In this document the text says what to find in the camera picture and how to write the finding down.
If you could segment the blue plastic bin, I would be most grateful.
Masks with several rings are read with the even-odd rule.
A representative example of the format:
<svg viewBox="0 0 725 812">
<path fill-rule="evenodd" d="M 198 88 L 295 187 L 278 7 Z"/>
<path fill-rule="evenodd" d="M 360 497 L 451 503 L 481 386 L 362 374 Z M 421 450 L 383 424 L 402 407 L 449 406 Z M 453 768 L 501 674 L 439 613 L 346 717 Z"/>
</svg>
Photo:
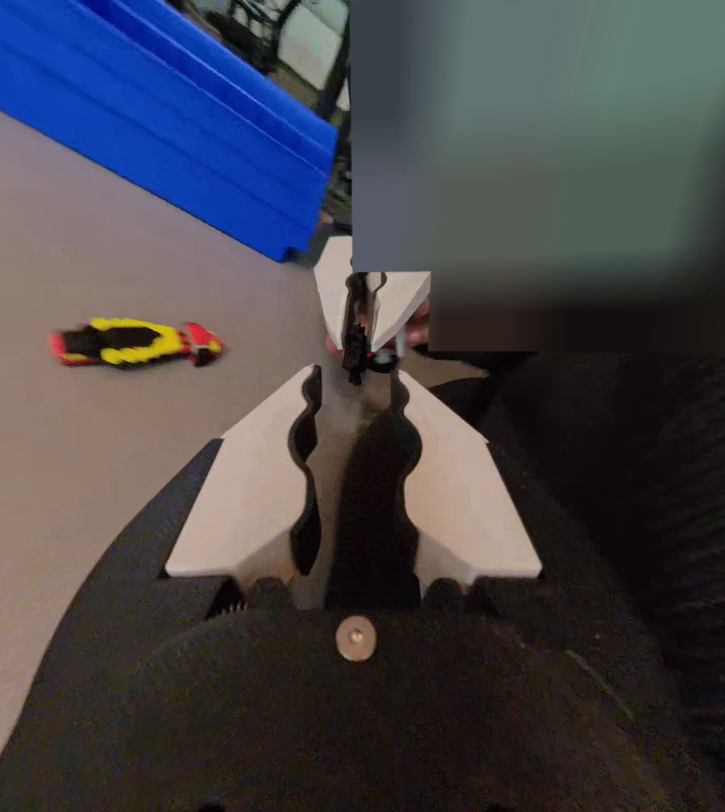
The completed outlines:
<svg viewBox="0 0 725 812">
<path fill-rule="evenodd" d="M 0 111 L 273 261 L 337 133 L 165 2 L 0 1 Z"/>
</svg>

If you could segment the black lego part red stud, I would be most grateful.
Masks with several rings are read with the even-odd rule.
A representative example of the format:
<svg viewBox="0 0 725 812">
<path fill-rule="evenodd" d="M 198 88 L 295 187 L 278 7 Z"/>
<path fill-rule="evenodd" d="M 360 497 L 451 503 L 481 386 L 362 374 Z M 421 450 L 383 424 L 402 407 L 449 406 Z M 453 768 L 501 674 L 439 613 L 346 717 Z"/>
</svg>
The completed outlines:
<svg viewBox="0 0 725 812">
<path fill-rule="evenodd" d="M 342 368 L 348 382 L 359 387 L 368 368 L 369 343 L 365 327 L 359 321 L 350 322 L 344 334 Z"/>
</svg>

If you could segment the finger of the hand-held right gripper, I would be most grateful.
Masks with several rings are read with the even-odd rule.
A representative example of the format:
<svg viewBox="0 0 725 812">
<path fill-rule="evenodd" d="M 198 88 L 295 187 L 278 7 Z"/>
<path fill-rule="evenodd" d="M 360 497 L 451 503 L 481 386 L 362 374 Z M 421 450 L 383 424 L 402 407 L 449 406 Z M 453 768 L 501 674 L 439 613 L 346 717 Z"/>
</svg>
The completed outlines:
<svg viewBox="0 0 725 812">
<path fill-rule="evenodd" d="M 430 294 L 429 272 L 369 274 L 369 350 L 381 351 Z"/>
<path fill-rule="evenodd" d="M 337 353 L 345 352 L 345 341 L 355 317 L 352 258 L 353 238 L 330 236 L 314 268 L 327 336 Z"/>
</svg>

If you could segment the yellow red lego car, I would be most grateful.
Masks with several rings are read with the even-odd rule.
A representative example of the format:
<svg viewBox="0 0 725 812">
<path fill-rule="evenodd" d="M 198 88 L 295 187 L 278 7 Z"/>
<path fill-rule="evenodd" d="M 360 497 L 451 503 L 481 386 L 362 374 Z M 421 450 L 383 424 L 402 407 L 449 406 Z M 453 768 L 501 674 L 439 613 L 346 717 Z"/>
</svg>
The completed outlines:
<svg viewBox="0 0 725 812">
<path fill-rule="evenodd" d="M 94 318 L 50 333 L 53 357 L 66 367 L 142 368 L 186 359 L 204 367 L 225 352 L 224 341 L 202 325 L 167 326 L 133 318 Z"/>
</svg>

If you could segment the black frame table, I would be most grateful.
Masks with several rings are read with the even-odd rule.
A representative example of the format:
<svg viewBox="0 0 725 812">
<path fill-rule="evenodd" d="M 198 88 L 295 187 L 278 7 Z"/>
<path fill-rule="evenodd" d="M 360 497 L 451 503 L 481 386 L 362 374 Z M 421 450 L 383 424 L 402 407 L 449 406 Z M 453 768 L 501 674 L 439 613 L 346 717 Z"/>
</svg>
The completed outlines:
<svg viewBox="0 0 725 812">
<path fill-rule="evenodd" d="M 281 81 L 327 122 L 347 111 L 349 2 L 231 1 L 220 14 L 237 35 L 236 47 L 259 73 Z"/>
</svg>

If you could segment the person's black sweater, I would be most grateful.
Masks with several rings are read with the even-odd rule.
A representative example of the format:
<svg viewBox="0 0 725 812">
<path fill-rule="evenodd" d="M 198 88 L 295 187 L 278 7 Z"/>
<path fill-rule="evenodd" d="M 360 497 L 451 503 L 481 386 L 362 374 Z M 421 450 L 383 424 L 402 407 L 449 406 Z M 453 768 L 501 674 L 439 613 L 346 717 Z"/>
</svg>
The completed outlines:
<svg viewBox="0 0 725 812">
<path fill-rule="evenodd" d="M 543 478 L 654 628 L 725 787 L 725 355 L 439 352 L 488 373 Z"/>
</svg>

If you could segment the person's right hand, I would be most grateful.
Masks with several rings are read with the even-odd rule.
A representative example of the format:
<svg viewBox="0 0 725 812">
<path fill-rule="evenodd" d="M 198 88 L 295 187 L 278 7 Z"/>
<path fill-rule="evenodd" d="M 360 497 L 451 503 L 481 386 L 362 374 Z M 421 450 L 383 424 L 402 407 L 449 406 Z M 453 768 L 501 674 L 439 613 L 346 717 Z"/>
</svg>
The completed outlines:
<svg viewBox="0 0 725 812">
<path fill-rule="evenodd" d="M 368 313 L 365 310 L 357 309 L 357 320 L 366 328 L 368 329 L 369 326 L 369 319 Z M 404 348 L 399 352 L 398 347 L 401 346 L 399 344 L 399 339 L 394 336 L 391 340 L 384 346 L 388 350 L 393 350 L 397 354 L 404 355 L 406 349 L 408 348 L 417 348 L 418 346 L 427 345 L 429 342 L 429 327 L 430 327 L 430 295 L 426 299 L 424 299 L 416 311 L 412 314 L 410 319 L 405 323 L 404 328 L 404 340 L 402 344 Z M 343 351 L 342 348 L 336 346 L 334 341 L 331 338 L 331 335 L 326 334 L 325 337 L 325 347 L 327 351 L 338 358 L 342 358 Z"/>
</svg>

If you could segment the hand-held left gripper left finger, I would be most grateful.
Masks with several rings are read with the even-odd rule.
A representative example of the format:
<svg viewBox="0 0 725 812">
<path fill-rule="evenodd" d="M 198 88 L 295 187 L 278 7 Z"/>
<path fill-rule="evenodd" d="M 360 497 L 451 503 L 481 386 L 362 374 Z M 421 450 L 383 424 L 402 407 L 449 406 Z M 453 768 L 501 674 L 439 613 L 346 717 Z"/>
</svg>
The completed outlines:
<svg viewBox="0 0 725 812">
<path fill-rule="evenodd" d="M 321 543 L 315 479 L 322 375 L 309 365 L 221 438 L 165 564 L 171 577 L 306 576 Z"/>
</svg>

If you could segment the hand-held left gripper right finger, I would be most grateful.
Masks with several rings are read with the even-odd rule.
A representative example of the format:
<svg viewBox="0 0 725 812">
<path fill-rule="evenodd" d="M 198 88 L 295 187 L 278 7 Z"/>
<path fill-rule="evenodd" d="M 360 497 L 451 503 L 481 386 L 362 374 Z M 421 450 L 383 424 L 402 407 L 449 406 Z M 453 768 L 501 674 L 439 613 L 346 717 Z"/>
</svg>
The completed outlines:
<svg viewBox="0 0 725 812">
<path fill-rule="evenodd" d="M 402 494 L 421 595 L 439 580 L 466 592 L 484 577 L 536 579 L 542 563 L 487 439 L 405 371 L 391 378 L 391 403 L 419 441 Z"/>
</svg>

